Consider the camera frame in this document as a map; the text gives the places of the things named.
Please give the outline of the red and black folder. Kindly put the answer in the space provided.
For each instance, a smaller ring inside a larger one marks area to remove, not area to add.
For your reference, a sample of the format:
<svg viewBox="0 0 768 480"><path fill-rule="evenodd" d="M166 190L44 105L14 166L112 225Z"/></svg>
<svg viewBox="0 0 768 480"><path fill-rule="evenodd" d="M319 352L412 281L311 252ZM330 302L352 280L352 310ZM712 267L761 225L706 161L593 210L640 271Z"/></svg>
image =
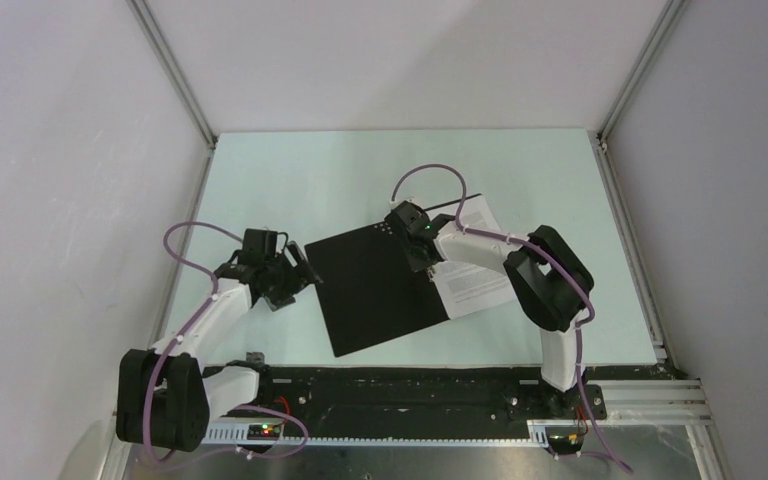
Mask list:
<svg viewBox="0 0 768 480"><path fill-rule="evenodd" d="M385 221L305 246L336 357L449 320L430 271L412 272Z"/></svg>

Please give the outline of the large printed paper sheet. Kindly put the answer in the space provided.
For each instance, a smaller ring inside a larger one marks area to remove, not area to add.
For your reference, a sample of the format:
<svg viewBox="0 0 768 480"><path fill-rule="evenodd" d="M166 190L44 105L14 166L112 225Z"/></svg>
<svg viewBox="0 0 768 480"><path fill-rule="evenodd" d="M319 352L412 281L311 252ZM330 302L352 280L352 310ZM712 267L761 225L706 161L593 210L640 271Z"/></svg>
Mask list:
<svg viewBox="0 0 768 480"><path fill-rule="evenodd" d="M468 226L484 230L499 229L482 194L466 199L462 215L462 221ZM449 319L468 316L516 299L506 275L467 263L438 263L431 268L430 277Z"/></svg>

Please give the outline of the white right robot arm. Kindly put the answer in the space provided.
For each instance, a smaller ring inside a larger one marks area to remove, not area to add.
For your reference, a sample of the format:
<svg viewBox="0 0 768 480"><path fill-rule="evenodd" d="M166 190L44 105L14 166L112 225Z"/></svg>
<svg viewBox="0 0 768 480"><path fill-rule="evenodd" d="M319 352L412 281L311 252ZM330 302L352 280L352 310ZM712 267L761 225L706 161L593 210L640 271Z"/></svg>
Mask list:
<svg viewBox="0 0 768 480"><path fill-rule="evenodd" d="M453 215L432 218L409 201L392 208L385 223L413 271L451 261L506 275L524 315L540 329L543 408L566 418L580 407L581 328L595 318L595 281L554 228L542 225L518 237L470 227Z"/></svg>

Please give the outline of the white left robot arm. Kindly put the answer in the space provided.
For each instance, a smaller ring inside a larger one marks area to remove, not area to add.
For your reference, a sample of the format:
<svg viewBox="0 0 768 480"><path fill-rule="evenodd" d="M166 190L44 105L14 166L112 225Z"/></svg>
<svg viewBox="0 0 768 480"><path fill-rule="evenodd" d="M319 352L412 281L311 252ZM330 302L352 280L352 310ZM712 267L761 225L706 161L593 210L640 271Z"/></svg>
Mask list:
<svg viewBox="0 0 768 480"><path fill-rule="evenodd" d="M275 388L264 382L269 368L256 360L208 365L231 327L258 303L277 311L321 279L303 249L285 232L248 229L233 235L230 257L210 269L181 264L208 277L209 291L191 317L147 349L131 349L118 370L116 436L137 444L154 463L154 450L192 452L208 426L239 406L264 416L276 403Z"/></svg>

